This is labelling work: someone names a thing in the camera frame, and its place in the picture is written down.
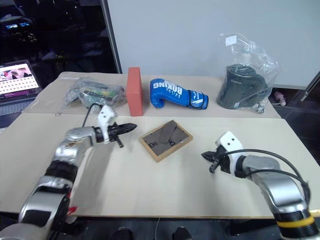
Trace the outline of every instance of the red foam block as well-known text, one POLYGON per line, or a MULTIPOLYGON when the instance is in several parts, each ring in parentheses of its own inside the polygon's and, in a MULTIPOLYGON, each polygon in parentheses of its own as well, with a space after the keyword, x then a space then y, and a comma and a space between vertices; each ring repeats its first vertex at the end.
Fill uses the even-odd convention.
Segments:
POLYGON ((129 67, 125 95, 128 100, 131 116, 142 116, 143 104, 140 67, 129 67))

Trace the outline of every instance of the yellow ring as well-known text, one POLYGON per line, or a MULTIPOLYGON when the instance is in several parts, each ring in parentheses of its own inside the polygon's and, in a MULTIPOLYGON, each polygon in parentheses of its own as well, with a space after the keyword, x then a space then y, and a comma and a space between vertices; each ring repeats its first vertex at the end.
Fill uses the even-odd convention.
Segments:
POLYGON ((305 227, 310 224, 313 224, 315 222, 315 219, 313 216, 309 216, 302 220, 297 221, 277 221, 276 224, 281 228, 300 228, 305 227))

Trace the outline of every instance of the tabletop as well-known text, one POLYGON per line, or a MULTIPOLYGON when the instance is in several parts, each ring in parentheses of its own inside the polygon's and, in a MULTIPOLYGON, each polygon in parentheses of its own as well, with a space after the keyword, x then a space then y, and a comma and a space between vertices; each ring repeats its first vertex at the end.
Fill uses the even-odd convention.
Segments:
MULTIPOLYGON (((95 117, 89 116, 87 126, 96 125, 95 117)), ((65 132, 83 120, 83 114, 23 113, 0 135, 0 211, 20 211, 65 132)), ((76 216, 271 218, 253 182, 219 169, 209 173, 210 163, 200 154, 214 151, 215 141, 226 131, 233 132, 244 148, 290 160, 309 182, 310 210, 318 210, 315 215, 320 216, 320 167, 283 119, 119 116, 116 121, 138 127, 120 136, 124 148, 113 142, 87 151, 71 194, 76 216), (156 163, 138 138, 170 120, 193 140, 156 163)))
MULTIPOLYGON (((71 106, 64 106, 64 97, 68 88, 79 78, 91 77, 96 82, 106 85, 127 85, 127 74, 109 73, 86 73, 86 72, 62 72, 59 77, 50 83, 36 97, 32 104, 27 107, 25 113, 66 113, 85 114, 86 109, 81 103, 74 103, 71 106)), ((147 117, 198 117, 198 118, 278 118, 281 117, 268 102, 264 113, 257 113, 249 109, 225 109, 219 106, 216 99, 223 85, 222 77, 211 76, 163 76, 163 75, 142 75, 143 91, 143 115, 147 117), (163 108, 155 108, 150 103, 149 83, 152 79, 163 78, 174 82, 185 89, 203 92, 209 97, 209 104, 206 110, 191 109, 179 106, 169 101, 165 102, 163 108)), ((120 116, 130 116, 128 104, 117 107, 116 113, 120 116)))

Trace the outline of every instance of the laptop keyboard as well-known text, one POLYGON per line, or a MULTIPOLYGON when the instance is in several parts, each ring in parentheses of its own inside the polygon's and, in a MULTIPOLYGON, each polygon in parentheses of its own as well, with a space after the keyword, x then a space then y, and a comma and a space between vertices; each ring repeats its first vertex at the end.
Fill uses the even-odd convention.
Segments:
POLYGON ((17 103, 14 103, 14 104, 0 106, 0 116, 19 113, 23 109, 28 107, 28 105, 30 103, 32 103, 32 102, 33 102, 33 100, 31 100, 31 101, 22 101, 22 102, 17 102, 17 103))

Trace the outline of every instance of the laptop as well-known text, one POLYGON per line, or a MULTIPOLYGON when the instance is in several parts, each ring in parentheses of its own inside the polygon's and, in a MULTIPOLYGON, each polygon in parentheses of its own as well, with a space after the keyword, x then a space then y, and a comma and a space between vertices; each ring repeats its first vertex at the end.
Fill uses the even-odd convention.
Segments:
POLYGON ((8 127, 41 92, 28 60, 0 65, 0 128, 8 127))

